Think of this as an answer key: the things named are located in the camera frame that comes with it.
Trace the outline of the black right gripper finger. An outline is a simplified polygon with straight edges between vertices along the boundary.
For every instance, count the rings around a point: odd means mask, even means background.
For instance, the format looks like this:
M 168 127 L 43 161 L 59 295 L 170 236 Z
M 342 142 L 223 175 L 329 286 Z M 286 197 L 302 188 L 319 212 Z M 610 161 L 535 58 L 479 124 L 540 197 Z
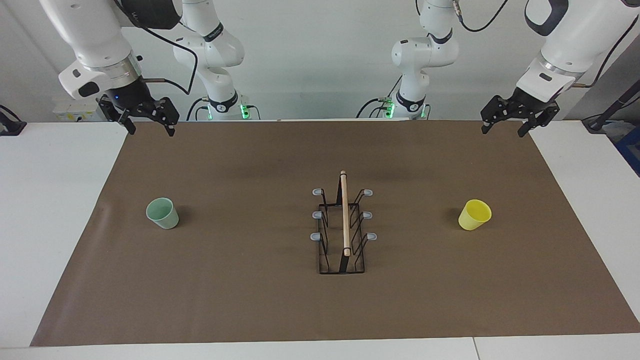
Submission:
M 179 112 L 169 97 L 162 97 L 151 103 L 150 119 L 162 125 L 167 135 L 173 137 L 179 121 Z
M 101 97 L 98 100 L 98 106 L 108 122 L 118 123 L 126 129 L 129 135 L 135 134 L 137 128 L 130 119 L 130 111 L 128 109 L 125 109 L 123 112 L 119 112 L 114 103 L 108 97 Z

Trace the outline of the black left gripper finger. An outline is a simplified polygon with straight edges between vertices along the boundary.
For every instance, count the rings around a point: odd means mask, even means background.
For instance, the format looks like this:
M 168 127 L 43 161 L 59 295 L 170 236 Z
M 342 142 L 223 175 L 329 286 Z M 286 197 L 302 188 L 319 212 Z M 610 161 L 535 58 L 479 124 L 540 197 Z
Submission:
M 518 129 L 518 136 L 523 138 L 528 134 L 528 132 L 530 132 L 530 130 L 535 129 L 536 127 L 548 126 L 559 111 L 560 107 L 556 101 L 553 101 L 537 115 L 533 110 L 523 107 L 522 110 L 518 111 L 518 114 L 523 116 L 523 119 L 526 121 L 524 121 Z
M 509 100 L 495 95 L 481 110 L 482 134 L 486 135 L 496 123 L 510 119 Z

